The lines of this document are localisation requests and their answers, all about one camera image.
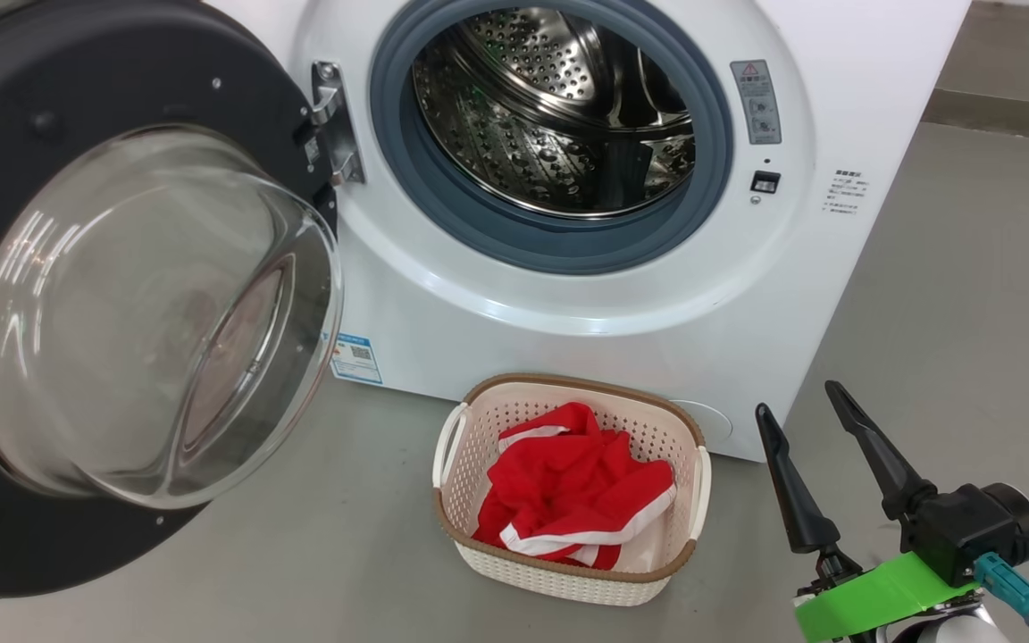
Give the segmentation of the cream perforated laundry basket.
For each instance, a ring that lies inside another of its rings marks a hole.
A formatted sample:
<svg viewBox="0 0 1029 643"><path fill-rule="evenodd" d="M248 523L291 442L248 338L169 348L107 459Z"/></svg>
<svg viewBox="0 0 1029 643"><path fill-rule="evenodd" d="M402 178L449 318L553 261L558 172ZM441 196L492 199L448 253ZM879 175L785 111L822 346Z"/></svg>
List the cream perforated laundry basket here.
<svg viewBox="0 0 1029 643"><path fill-rule="evenodd" d="M633 457L642 463L665 461L674 471L673 504L623 546L609 571L543 561L473 540L481 502L490 489L487 472L498 459L499 435L571 402L595 412L601 428L628 432ZM706 446L689 413L648 392L566 376L494 376L474 387L445 420L431 472L434 513L466 564L487 578L568 601L640 605L660 594L697 549L711 491Z"/></svg>

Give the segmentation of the red and white garment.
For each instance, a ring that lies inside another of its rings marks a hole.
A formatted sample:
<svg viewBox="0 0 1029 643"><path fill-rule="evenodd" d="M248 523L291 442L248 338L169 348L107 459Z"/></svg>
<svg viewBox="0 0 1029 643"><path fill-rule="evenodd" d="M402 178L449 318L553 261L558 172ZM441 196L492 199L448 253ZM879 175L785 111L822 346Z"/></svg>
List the red and white garment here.
<svg viewBox="0 0 1029 643"><path fill-rule="evenodd" d="M579 402L503 431L487 476L473 540L601 571L677 496L669 463L633 457L632 436Z"/></svg>

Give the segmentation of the grey warning label sticker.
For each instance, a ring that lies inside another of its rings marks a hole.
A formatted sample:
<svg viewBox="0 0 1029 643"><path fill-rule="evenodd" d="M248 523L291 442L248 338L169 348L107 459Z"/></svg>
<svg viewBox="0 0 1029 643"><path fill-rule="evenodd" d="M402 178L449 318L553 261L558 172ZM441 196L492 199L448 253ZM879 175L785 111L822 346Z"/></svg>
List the grey warning label sticker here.
<svg viewBox="0 0 1029 643"><path fill-rule="evenodd" d="M730 68L738 84L750 144L781 144L781 118L767 61L734 61Z"/></svg>

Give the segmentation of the white front-load washing machine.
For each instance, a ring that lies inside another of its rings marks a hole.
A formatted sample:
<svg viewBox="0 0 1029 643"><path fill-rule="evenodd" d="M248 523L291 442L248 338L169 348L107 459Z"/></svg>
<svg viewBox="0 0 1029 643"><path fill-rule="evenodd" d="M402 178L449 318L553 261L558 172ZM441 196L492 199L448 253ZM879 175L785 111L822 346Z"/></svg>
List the white front-load washing machine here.
<svg viewBox="0 0 1029 643"><path fill-rule="evenodd" d="M719 204L655 261L606 274L511 267L421 215L381 154L369 73L409 0L207 0L291 76L338 63L368 172L338 190L340 332L383 387L460 400L504 373L573 376L673 400L707 446L750 461L784 421L973 0L647 0L723 79L738 150ZM731 62L767 61L781 144L750 144Z"/></svg>

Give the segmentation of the steel perforated drum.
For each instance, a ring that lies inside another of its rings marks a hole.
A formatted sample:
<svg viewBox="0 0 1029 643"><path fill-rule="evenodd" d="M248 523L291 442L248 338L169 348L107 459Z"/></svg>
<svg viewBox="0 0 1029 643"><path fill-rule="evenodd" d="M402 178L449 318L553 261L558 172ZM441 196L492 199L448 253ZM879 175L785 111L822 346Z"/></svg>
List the steel perforated drum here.
<svg viewBox="0 0 1029 643"><path fill-rule="evenodd" d="M434 37L411 76L442 154L527 211L624 216L669 197L697 162L689 109L665 70L572 13L475 13Z"/></svg>

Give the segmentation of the dark grey round glass door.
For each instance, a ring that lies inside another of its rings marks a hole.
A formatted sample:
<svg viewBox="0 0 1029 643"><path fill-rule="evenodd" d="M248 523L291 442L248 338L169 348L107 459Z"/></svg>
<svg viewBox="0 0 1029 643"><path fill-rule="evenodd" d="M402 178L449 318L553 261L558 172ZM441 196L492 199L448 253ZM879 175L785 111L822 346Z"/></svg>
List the dark grey round glass door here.
<svg viewBox="0 0 1029 643"><path fill-rule="evenodd" d="M0 0L0 599L152 552L256 472L343 308L325 138L203 0Z"/></svg>

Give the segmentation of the grey rubber door gasket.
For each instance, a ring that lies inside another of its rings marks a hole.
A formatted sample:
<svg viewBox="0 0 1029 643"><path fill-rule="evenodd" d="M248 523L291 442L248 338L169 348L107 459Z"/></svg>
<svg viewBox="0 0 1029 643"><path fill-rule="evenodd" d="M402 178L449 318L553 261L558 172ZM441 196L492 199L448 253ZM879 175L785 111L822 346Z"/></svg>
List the grey rubber door gasket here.
<svg viewBox="0 0 1029 643"><path fill-rule="evenodd" d="M691 117L697 162L686 182L624 216L561 219L489 194L442 154L418 110L413 61L458 21L525 5L607 26L665 70ZM368 90L381 154L421 215L482 256L546 274L619 272L673 251L709 220L738 150L717 69L686 29L647 0L409 0L380 37Z"/></svg>

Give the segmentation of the blue energy label sticker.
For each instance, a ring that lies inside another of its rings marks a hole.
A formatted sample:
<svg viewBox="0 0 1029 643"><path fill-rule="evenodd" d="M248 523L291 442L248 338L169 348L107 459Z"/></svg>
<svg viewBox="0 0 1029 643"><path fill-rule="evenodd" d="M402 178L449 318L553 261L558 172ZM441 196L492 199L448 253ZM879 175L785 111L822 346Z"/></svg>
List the blue energy label sticker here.
<svg viewBox="0 0 1029 643"><path fill-rule="evenodd" d="M372 343L368 338L339 333L330 366L336 379L383 386Z"/></svg>

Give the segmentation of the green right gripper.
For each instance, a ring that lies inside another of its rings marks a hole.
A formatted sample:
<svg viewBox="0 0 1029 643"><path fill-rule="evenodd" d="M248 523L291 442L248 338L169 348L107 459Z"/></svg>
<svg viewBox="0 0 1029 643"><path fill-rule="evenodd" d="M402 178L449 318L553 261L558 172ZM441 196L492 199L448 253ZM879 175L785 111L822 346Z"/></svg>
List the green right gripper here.
<svg viewBox="0 0 1029 643"><path fill-rule="evenodd" d="M938 496L838 381L825 394L845 431L857 440L889 520L904 521ZM915 553L866 570L837 547L840 530L818 508L792 462L790 443L765 403L755 418L792 553L816 553L817 578L795 598L806 643L981 643L975 581L953 590Z"/></svg>

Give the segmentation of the metal door hinge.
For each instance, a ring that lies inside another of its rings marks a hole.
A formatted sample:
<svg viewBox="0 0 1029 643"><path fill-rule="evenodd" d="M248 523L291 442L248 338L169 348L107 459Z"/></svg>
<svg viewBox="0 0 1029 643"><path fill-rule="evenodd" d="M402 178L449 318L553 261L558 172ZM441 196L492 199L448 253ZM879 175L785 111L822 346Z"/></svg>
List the metal door hinge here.
<svg viewBox="0 0 1029 643"><path fill-rule="evenodd" d="M346 82L336 63L317 61L312 64L312 119L322 139L322 151L327 152L332 186L366 183Z"/></svg>

